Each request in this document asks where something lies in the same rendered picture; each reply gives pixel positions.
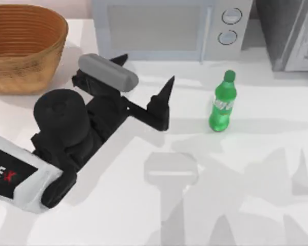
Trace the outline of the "pale grey rounded box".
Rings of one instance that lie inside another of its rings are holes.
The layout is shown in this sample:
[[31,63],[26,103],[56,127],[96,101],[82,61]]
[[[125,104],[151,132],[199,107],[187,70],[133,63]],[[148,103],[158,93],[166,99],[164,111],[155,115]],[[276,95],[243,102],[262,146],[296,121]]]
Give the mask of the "pale grey rounded box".
[[138,76],[125,67],[111,67],[108,60],[95,53],[83,54],[78,66],[85,74],[120,92],[133,90],[139,83]]

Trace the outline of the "microwave oven door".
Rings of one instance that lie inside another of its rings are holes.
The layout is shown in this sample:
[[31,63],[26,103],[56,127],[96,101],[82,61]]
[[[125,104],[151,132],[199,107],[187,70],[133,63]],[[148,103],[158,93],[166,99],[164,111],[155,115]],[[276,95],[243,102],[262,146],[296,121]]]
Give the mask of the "microwave oven door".
[[197,60],[210,0],[91,0],[99,54]]

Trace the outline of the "pale microwave oven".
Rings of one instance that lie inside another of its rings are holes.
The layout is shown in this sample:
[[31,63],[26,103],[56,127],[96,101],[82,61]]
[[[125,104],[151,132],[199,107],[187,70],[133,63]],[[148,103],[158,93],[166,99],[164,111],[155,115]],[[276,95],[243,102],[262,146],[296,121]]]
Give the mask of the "pale microwave oven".
[[98,51],[130,60],[234,60],[253,1],[91,0]]

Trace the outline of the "green bottle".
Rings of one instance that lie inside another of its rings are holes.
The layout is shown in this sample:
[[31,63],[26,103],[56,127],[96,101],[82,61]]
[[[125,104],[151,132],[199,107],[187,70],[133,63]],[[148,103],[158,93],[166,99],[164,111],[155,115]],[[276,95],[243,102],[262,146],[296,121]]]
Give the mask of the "green bottle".
[[235,71],[227,70],[224,73],[223,80],[215,89],[212,111],[209,117],[209,126],[215,132],[222,132],[229,125],[230,115],[237,97],[235,80]]

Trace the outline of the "brown wicker basket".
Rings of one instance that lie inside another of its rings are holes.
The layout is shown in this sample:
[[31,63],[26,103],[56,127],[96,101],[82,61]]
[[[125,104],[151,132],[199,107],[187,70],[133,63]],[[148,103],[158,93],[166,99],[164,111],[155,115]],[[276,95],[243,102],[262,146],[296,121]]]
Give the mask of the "brown wicker basket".
[[68,23],[41,6],[0,4],[0,94],[32,95],[51,84]]

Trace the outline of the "round microwave knob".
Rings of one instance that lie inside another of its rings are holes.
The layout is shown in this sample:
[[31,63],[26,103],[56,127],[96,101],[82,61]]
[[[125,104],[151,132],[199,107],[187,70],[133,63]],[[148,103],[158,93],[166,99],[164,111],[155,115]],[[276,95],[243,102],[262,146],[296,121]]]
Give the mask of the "round microwave knob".
[[227,25],[234,25],[242,18],[242,11],[239,8],[227,9],[222,13],[222,21]]
[[238,34],[234,30],[220,32],[217,40],[221,45],[229,46],[235,43],[238,39]]

